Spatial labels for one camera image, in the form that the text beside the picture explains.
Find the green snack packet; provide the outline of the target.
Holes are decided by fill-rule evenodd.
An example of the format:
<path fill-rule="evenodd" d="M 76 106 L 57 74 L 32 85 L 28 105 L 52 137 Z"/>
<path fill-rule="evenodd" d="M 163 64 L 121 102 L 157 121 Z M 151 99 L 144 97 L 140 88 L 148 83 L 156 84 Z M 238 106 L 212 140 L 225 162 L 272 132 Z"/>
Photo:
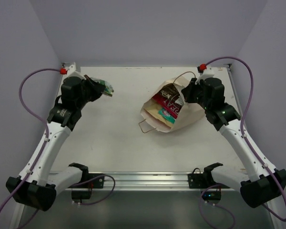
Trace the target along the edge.
<path fill-rule="evenodd" d="M 91 77 L 91 79 L 93 81 L 95 81 L 96 83 L 99 83 L 99 84 L 105 86 L 105 89 L 104 89 L 104 91 L 102 93 L 103 95 L 106 95 L 106 96 L 109 96 L 109 97 L 113 96 L 114 89 L 113 89 L 113 86 L 109 82 L 107 82 L 105 80 L 102 80 L 102 79 L 93 78 L 93 77 Z"/>

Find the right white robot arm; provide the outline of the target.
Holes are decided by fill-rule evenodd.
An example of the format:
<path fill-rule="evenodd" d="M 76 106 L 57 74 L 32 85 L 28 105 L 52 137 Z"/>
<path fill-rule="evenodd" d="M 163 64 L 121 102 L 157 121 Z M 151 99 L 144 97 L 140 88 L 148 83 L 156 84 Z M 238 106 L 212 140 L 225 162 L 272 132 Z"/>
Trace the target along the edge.
<path fill-rule="evenodd" d="M 230 171 L 217 162 L 206 166 L 200 179 L 193 179 L 207 187 L 219 183 L 230 187 L 240 192 L 248 206 L 256 208 L 281 195 L 280 189 L 286 187 L 286 170 L 277 169 L 254 142 L 248 143 L 251 136 L 242 127 L 237 110 L 225 102 L 224 92 L 225 87 L 218 78 L 193 78 L 182 89 L 187 103 L 204 109 L 207 121 L 228 141 L 247 174 Z"/>

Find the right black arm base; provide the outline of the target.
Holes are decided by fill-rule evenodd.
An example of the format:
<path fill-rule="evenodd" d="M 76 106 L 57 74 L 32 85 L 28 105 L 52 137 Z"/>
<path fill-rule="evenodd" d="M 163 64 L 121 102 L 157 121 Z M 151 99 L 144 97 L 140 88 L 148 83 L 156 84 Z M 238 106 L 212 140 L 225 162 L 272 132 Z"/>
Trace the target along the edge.
<path fill-rule="evenodd" d="M 204 168 L 204 170 L 195 168 L 191 173 L 188 173 L 187 181 L 189 188 L 205 189 L 216 185 L 217 183 L 211 175 L 212 170 L 212 168 Z"/>

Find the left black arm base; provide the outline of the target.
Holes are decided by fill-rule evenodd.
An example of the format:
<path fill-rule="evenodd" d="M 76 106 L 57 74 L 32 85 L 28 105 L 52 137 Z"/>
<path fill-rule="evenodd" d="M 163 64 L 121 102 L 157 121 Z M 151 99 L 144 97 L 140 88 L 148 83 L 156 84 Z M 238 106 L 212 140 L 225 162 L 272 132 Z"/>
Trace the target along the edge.
<path fill-rule="evenodd" d="M 87 181 L 87 180 L 90 180 L 94 177 L 97 177 L 97 176 L 100 176 L 101 173 L 89 173 L 87 178 L 83 181 Z M 79 187 L 80 188 L 88 188 L 88 189 L 102 189 L 104 186 L 104 177 L 101 177 L 99 179 L 96 179 L 94 181 L 91 181 L 90 183 L 86 183 L 86 184 L 83 184 L 83 185 L 80 185 Z"/>

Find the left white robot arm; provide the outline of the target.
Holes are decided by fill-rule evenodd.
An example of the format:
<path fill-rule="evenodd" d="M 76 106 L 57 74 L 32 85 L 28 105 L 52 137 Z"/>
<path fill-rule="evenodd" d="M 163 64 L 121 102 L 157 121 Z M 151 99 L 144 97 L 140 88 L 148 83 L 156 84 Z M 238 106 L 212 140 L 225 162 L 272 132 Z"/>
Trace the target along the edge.
<path fill-rule="evenodd" d="M 82 116 L 88 102 L 101 97 L 106 86 L 85 75 L 67 77 L 61 86 L 61 95 L 55 102 L 46 121 L 45 134 L 26 167 L 17 177 L 10 177 L 6 188 L 14 200 L 26 206 L 47 211 L 56 197 L 72 185 L 85 187 L 90 181 L 88 167 L 71 163 L 49 178 L 49 174 L 60 148 L 69 137 Z"/>

